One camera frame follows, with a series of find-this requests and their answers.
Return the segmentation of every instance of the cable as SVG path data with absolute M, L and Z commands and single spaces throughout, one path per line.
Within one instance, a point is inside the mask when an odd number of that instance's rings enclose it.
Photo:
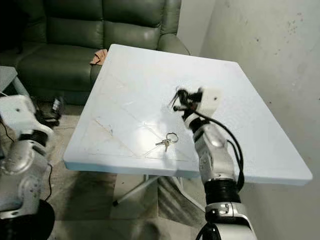
M 195 240 L 200 240 L 202 235 L 204 234 L 205 228 L 209 225 L 209 223 L 206 223 L 201 230 L 199 231 L 198 235 L 196 236 Z
M 49 195 L 45 198 L 45 202 L 48 201 L 48 199 L 51 197 L 52 194 L 52 188 L 51 188 L 51 174 L 52 174 L 52 165 L 50 163 L 48 163 L 49 167 L 50 167 L 50 173 L 49 173 L 49 177 L 48 177 L 48 183 L 49 183 Z
M 2 121 L 0 121 L 0 124 L 2 124 L 2 126 L 4 127 L 5 135 L 14 143 L 15 141 L 8 134 L 6 125 L 4 125 L 4 123 Z
M 238 191 L 240 192 L 240 190 L 242 189 L 242 187 L 245 184 L 244 162 L 243 162 L 243 160 L 240 161 L 240 158 L 238 156 L 238 153 L 237 153 L 237 150 L 236 150 L 234 143 L 230 140 L 227 140 L 226 142 L 231 144 L 233 151 L 234 151 L 235 158 L 236 158 L 236 162 L 238 163 L 239 176 L 238 176 L 237 188 L 238 188 Z
M 235 151 L 235 155 L 236 155 L 236 158 L 237 158 L 237 162 L 238 162 L 238 166 L 239 166 L 239 176 L 238 176 L 238 181 L 237 181 L 237 188 L 238 188 L 238 191 L 240 192 L 240 190 L 242 189 L 242 187 L 244 186 L 245 184 L 245 176 L 244 176 L 244 173 L 243 173 L 243 169 L 244 169 L 244 156 L 242 154 L 242 150 L 241 150 L 241 147 L 240 147 L 240 144 L 238 142 L 238 140 L 236 139 L 236 137 L 233 135 L 233 133 L 224 125 L 222 124 L 221 122 L 219 122 L 218 120 L 215 120 L 211 117 L 208 117 L 206 115 L 203 115 L 202 113 L 200 112 L 197 112 L 191 108 L 189 108 L 193 113 L 195 113 L 196 115 L 198 115 L 199 117 L 201 118 L 204 118 L 210 122 L 213 122 L 215 124 L 217 124 L 218 126 L 220 126 L 221 128 L 223 128 L 229 135 L 230 137 L 232 138 L 232 140 L 234 141 L 237 149 L 238 149 L 238 152 L 239 152 L 239 156 L 238 156 L 238 153 L 237 151 Z

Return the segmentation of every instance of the white tabletop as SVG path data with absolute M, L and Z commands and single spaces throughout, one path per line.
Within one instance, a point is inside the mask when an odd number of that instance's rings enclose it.
M 192 133 L 168 108 L 177 87 L 222 91 L 213 117 L 237 137 L 246 182 L 312 179 L 283 129 L 236 62 L 113 44 L 64 154 L 68 169 L 197 177 Z M 166 133 L 179 141 L 155 146 Z

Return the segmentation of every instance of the green leather sofa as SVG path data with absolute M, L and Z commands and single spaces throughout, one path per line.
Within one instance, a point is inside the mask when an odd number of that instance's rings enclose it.
M 31 95 L 83 105 L 100 66 L 89 62 L 111 44 L 188 55 L 177 38 L 181 0 L 19 0 L 29 15 L 23 52 L 0 53 Z

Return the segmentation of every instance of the white wall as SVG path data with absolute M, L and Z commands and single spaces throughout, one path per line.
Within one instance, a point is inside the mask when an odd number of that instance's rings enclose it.
M 199 56 L 216 0 L 182 0 L 177 36 Z
M 240 64 L 313 173 L 245 186 L 258 239 L 319 239 L 320 1 L 217 0 L 200 55 Z

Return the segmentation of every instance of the key ring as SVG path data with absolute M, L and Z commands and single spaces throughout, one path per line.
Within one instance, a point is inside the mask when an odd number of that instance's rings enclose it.
M 175 140 L 172 140 L 171 138 L 169 138 L 170 135 L 174 135 L 174 137 L 176 138 Z M 179 138 L 178 135 L 174 132 L 168 132 L 165 135 L 165 139 L 167 139 L 170 143 L 175 144 L 176 142 L 178 142 Z

